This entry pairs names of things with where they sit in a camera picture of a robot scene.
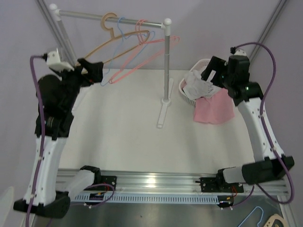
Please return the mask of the white t-shirt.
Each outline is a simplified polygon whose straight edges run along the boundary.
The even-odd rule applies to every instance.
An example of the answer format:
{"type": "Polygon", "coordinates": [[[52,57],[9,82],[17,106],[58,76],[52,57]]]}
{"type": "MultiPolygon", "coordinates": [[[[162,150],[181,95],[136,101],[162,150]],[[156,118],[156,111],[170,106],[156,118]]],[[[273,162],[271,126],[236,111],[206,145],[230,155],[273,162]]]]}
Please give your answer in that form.
{"type": "Polygon", "coordinates": [[[211,98],[218,93],[221,88],[213,85],[210,81],[201,79],[201,73],[197,70],[189,71],[184,75],[185,85],[183,92],[190,100],[196,100],[201,97],[211,98]]]}

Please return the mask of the light pink t-shirt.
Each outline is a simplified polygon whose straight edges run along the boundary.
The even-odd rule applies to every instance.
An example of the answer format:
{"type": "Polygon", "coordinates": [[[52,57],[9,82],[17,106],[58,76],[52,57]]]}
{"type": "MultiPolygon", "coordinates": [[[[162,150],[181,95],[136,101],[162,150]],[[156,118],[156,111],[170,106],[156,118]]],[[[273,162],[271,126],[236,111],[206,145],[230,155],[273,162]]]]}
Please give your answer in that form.
{"type": "Polygon", "coordinates": [[[194,118],[198,123],[223,124],[235,117],[232,99],[226,89],[221,89],[211,98],[196,100],[194,118]]]}

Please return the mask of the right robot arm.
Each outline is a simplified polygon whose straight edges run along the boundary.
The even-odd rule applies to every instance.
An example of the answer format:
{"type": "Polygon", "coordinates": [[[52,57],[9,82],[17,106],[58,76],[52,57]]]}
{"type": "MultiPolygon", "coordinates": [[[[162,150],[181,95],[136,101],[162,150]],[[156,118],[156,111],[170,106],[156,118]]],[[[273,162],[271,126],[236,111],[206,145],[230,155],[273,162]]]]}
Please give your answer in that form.
{"type": "Polygon", "coordinates": [[[280,180],[294,166],[293,157],[287,157],[275,142],[263,104],[265,97],[260,85],[250,81],[249,68],[245,55],[231,55],[228,61],[213,56],[201,73],[202,80],[228,91],[245,121],[253,150],[253,163],[218,170],[215,185],[223,192],[232,183],[253,185],[280,180]]]}

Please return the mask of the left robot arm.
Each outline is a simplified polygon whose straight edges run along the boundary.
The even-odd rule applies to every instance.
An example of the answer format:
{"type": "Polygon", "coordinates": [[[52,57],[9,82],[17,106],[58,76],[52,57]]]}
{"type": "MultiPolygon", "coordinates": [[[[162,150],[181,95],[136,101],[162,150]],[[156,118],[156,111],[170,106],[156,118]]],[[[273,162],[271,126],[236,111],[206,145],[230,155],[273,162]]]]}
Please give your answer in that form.
{"type": "Polygon", "coordinates": [[[79,66],[71,70],[53,70],[53,74],[37,79],[35,58],[30,58],[30,67],[38,99],[36,156],[27,192],[14,202],[13,209],[45,218],[63,218],[74,196],[87,188],[96,190],[102,184],[98,167],[83,166],[64,190],[56,189],[59,163],[74,119],[76,100],[82,88],[102,82],[104,63],[80,58],[79,66]]]}

